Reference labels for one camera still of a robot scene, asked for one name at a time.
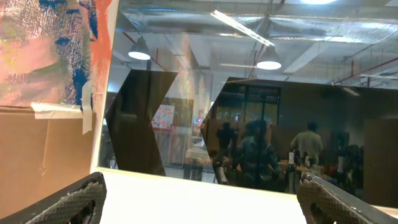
cardboard box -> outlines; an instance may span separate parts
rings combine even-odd
[[[0,218],[90,173],[94,131],[82,119],[35,119],[30,108],[0,107]]]

artwork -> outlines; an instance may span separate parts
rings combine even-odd
[[[111,2],[0,0],[0,105],[81,105],[82,87],[91,81],[94,107],[101,108],[112,55]]]
[[[174,106],[160,105],[152,119],[153,128],[170,129],[173,124]]]

masking tape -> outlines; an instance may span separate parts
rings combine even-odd
[[[35,111],[35,119],[82,119],[83,134],[92,131],[93,110],[91,109],[91,82],[86,82],[81,94],[81,112],[79,105],[53,103],[34,103],[30,106]]]
[[[91,82],[83,85],[81,107],[83,108],[83,134],[92,130],[93,110],[91,109]]]
[[[61,105],[53,103],[34,103],[30,106],[35,111],[36,119],[77,119],[83,118],[78,105]]]

wooden panel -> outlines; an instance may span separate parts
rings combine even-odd
[[[398,207],[398,119],[366,120],[364,201]]]

man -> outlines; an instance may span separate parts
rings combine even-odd
[[[243,186],[278,190],[276,179],[283,179],[282,168],[278,164],[274,148],[266,140],[267,123],[256,120],[247,125],[248,135],[242,139],[238,152],[243,172]]]
[[[292,149],[298,149],[301,156],[306,152],[309,158],[314,160],[314,164],[316,165],[319,164],[318,157],[323,147],[321,136],[315,133],[317,129],[317,123],[308,122],[308,130],[298,133],[290,145]]]

